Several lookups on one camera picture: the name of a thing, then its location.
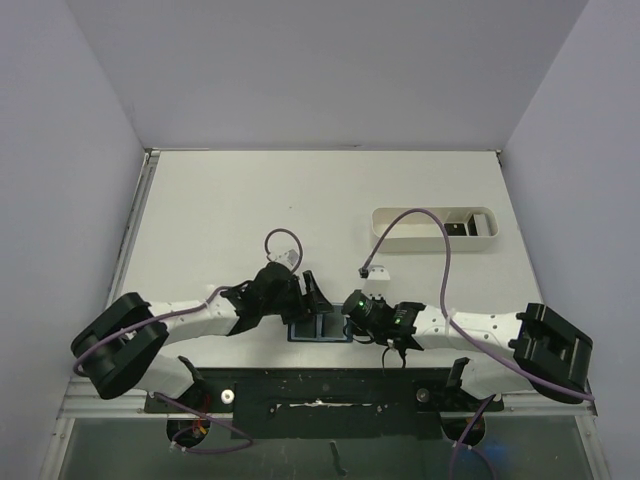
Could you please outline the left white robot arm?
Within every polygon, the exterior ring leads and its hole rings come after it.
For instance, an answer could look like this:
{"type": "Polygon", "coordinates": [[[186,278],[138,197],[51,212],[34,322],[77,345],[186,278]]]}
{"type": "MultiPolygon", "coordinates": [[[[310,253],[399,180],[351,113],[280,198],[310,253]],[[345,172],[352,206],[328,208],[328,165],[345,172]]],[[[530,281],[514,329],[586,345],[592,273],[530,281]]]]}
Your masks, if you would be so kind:
{"type": "Polygon", "coordinates": [[[142,389],[190,411],[204,395],[199,374],[189,360],[161,355],[164,346],[239,335],[269,316],[291,325],[332,310],[311,271],[296,275],[278,262],[268,263],[252,280],[216,288],[201,301],[147,302],[129,292],[74,338],[73,370],[105,400],[142,389]]]}

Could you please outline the blue card holder wallet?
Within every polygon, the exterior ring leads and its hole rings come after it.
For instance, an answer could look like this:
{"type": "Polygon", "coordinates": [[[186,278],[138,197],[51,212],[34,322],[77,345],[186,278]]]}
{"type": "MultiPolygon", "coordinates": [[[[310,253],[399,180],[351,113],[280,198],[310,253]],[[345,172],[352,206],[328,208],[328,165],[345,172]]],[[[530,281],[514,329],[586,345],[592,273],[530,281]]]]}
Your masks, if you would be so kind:
{"type": "MultiPolygon", "coordinates": [[[[336,310],[336,311],[331,312],[331,313],[340,313],[340,312],[338,310],[336,310]]],[[[345,336],[344,335],[343,339],[329,339],[329,338],[323,338],[322,337],[321,331],[322,331],[322,320],[323,320],[323,317],[325,315],[331,314],[331,313],[319,314],[313,320],[306,321],[306,322],[316,322],[317,335],[316,335],[315,339],[311,339],[311,340],[296,340],[296,339],[293,339],[292,338],[292,326],[294,324],[292,324],[292,325],[290,325],[288,327],[287,341],[291,342],[291,343],[351,343],[353,341],[352,336],[345,336]]]]}

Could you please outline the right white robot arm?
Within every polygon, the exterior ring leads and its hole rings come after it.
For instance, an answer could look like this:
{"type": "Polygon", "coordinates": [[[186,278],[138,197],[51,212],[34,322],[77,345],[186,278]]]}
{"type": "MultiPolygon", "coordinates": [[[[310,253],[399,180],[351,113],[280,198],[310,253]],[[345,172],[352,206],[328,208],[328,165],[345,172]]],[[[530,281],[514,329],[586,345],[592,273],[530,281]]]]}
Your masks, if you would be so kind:
{"type": "Polygon", "coordinates": [[[342,314],[356,331],[404,357],[408,350],[478,352],[464,356],[445,384],[448,402],[459,409],[492,395],[523,390],[565,404],[591,402],[586,383],[593,340],[550,307],[530,303],[523,312],[447,317],[432,305],[382,299],[354,291],[342,314]]]}

